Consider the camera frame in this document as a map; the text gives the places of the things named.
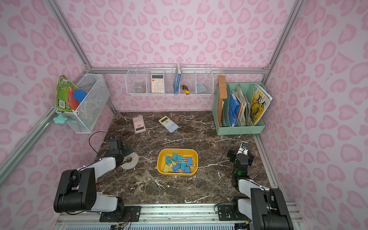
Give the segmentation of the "white tape roll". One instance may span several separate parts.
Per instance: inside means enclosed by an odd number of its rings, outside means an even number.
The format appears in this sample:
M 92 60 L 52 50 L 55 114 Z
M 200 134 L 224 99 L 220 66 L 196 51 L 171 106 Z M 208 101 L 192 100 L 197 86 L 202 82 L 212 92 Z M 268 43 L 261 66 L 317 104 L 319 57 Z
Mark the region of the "white tape roll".
M 120 166 L 124 170 L 135 168 L 139 162 L 139 156 L 135 152 L 129 154 L 124 158 L 123 164 Z

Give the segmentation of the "yellow plastic storage box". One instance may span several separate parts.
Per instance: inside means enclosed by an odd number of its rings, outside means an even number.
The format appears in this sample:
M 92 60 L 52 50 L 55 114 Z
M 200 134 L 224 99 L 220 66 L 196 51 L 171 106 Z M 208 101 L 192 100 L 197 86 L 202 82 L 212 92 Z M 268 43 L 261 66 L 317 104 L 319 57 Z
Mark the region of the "yellow plastic storage box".
M 164 173 L 164 167 L 166 165 L 165 163 L 165 156 L 171 156 L 172 159 L 172 154 L 176 153 L 178 156 L 183 156 L 183 161 L 177 161 L 177 164 L 181 164 L 181 163 L 186 163 L 187 164 L 187 158 L 192 157 L 193 158 L 193 165 L 189 166 L 191 173 L 185 173 L 182 170 L 179 170 L 178 172 L 173 172 L 172 167 L 170 167 L 169 172 Z M 171 175 L 171 176 L 193 176 L 198 169 L 198 154 L 195 150 L 193 149 L 163 149 L 158 156 L 158 161 L 157 161 L 157 170 L 159 173 L 163 174 L 163 175 Z

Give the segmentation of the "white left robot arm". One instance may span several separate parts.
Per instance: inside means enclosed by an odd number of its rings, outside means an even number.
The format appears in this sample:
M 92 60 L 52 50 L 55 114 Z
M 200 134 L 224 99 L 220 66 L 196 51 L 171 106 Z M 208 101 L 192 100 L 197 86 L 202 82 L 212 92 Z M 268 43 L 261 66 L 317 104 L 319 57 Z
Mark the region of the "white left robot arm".
M 57 187 L 54 210 L 70 215 L 90 211 L 124 216 L 126 211 L 122 198 L 98 194 L 96 182 L 126 163 L 126 157 L 132 153 L 132 148 L 124 140 L 112 139 L 105 157 L 79 169 L 64 171 Z

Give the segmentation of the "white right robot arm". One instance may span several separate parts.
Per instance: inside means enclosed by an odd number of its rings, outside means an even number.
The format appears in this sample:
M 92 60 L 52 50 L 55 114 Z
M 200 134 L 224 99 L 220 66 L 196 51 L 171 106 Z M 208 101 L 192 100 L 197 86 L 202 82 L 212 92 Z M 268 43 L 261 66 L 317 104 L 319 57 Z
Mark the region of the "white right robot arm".
M 267 188 L 250 178 L 248 169 L 254 156 L 243 148 L 229 150 L 227 157 L 233 163 L 232 186 L 244 197 L 235 197 L 231 204 L 216 204 L 214 211 L 220 221 L 241 220 L 236 229 L 293 230 L 294 226 L 283 193 L 278 188 Z

